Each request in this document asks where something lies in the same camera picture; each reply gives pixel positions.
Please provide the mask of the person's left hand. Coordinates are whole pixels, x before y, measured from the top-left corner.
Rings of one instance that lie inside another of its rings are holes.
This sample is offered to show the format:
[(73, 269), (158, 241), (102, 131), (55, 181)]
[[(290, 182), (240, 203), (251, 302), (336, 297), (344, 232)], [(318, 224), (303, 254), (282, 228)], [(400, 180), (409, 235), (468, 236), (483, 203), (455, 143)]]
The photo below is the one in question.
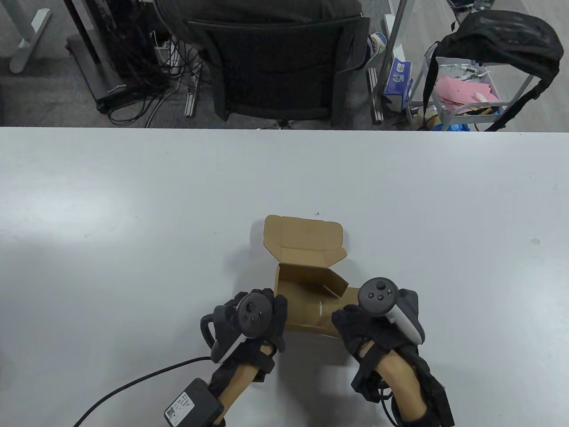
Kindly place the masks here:
[(284, 352), (287, 299), (272, 289), (240, 292), (202, 317), (200, 329), (211, 349), (211, 361), (248, 364), (262, 374), (274, 368), (274, 355)]

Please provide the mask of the person's right hand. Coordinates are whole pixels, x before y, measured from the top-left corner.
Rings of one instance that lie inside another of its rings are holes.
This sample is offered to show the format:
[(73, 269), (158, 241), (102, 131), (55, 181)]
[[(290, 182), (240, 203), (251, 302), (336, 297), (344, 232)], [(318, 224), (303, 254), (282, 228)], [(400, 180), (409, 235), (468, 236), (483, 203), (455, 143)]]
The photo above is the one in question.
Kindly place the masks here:
[(404, 360), (421, 360), (418, 347), (386, 317), (372, 317), (358, 305), (346, 305), (332, 314), (332, 322), (347, 351), (360, 363), (373, 369), (391, 351)]

